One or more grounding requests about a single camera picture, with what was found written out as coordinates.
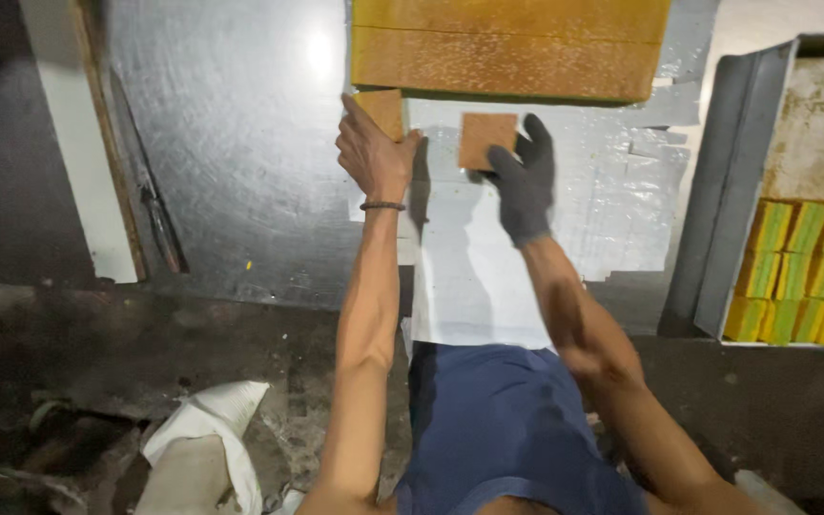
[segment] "left hand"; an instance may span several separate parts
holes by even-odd
[[[342,104],[348,114],[339,123],[336,139],[339,164],[367,195],[367,202],[402,203],[421,131],[413,130],[394,143],[349,94],[342,94]]]

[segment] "gray work glove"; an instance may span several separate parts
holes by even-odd
[[[488,150],[494,169],[489,177],[501,195],[501,226],[517,248],[549,234],[548,211],[555,183],[552,136],[532,113],[526,115],[524,128],[529,139],[518,134],[515,148],[522,164],[503,146]]]

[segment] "hand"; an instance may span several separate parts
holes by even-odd
[[[403,202],[421,131],[411,131],[394,143],[350,95],[342,94],[342,104],[348,114],[339,123],[336,139],[339,164],[367,195],[367,202]]]
[[[488,161],[494,168],[491,180],[501,195],[501,225],[517,248],[548,235],[555,183],[552,136],[532,113],[526,116],[524,128],[530,139],[519,134],[515,149],[523,164],[502,146],[488,150]]]

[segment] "floor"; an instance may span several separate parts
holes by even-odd
[[[227,381],[268,381],[245,440],[264,493],[306,489],[329,409],[337,314],[0,285],[0,463],[41,399],[140,421]],[[382,491],[410,450],[406,359],[390,375]],[[824,506],[824,351],[635,338],[651,389],[718,466]]]

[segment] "blue shirt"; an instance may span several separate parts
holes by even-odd
[[[416,343],[409,394],[399,515],[472,515],[501,496],[562,515],[647,513],[641,488],[602,460],[577,384],[550,350]]]

